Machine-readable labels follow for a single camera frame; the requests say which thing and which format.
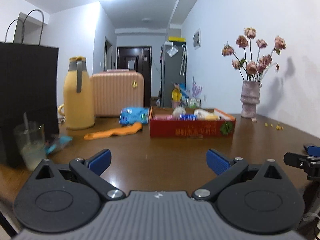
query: table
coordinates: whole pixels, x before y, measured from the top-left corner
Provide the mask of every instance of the table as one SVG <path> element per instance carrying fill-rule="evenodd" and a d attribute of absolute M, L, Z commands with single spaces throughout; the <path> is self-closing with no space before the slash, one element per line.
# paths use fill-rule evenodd
<path fill-rule="evenodd" d="M 131 190 L 185 190 L 191 194 L 215 178 L 206 164 L 205 154 L 210 148 L 230 158 L 243 157 L 252 164 L 275 159 L 295 187 L 304 189 L 308 185 L 303 170 L 286 166 L 283 156 L 287 152 L 302 153 L 304 143 L 320 145 L 319 138 L 284 124 L 284 130 L 278 131 L 277 122 L 263 116 L 257 117 L 257 123 L 239 115 L 235 117 L 233 138 L 150 139 L 149 127 L 144 126 L 143 131 L 134 135 L 84 141 L 86 133 L 119 127 L 118 118 L 97 118 L 93 128 L 81 131 L 68 131 L 62 125 L 61 132 L 74 140 L 51 158 L 55 163 L 68 163 L 76 157 L 87 159 L 108 148 L 112 163 L 101 176 L 126 194 Z M 0 198 L 12 203 L 29 175 L 25 167 L 11 169 L 0 165 Z"/>

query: silver bolt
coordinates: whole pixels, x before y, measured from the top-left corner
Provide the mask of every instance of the silver bolt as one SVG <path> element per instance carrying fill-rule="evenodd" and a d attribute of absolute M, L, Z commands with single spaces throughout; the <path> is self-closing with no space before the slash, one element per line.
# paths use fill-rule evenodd
<path fill-rule="evenodd" d="M 111 198 L 120 198 L 123 195 L 123 192 L 119 189 L 112 189 L 107 193 L 108 197 Z"/>
<path fill-rule="evenodd" d="M 195 195 L 197 197 L 209 197 L 210 196 L 210 191 L 207 189 L 197 189 L 195 191 Z"/>

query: front door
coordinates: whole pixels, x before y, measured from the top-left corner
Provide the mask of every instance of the front door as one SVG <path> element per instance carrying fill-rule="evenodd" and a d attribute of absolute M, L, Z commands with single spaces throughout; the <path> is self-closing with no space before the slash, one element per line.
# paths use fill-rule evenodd
<path fill-rule="evenodd" d="M 144 105 L 151 105 L 152 47 L 118 47 L 117 68 L 135 70 L 144 78 Z"/>

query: yellow jug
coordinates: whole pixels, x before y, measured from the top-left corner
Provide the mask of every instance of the yellow jug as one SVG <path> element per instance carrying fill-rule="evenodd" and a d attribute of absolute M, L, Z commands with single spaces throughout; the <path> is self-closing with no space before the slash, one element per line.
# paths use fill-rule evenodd
<path fill-rule="evenodd" d="M 63 86 L 64 104 L 58 113 L 66 117 L 66 127 L 81 130 L 94 126 L 92 87 L 85 57 L 69 59 L 69 70 Z"/>

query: vase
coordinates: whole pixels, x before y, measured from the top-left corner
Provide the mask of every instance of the vase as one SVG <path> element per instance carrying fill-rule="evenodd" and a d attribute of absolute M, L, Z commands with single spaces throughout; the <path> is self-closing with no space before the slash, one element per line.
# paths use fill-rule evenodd
<path fill-rule="evenodd" d="M 260 83 L 243 81 L 242 93 L 242 112 L 244 118 L 254 118 L 257 115 L 257 104 L 260 103 Z"/>

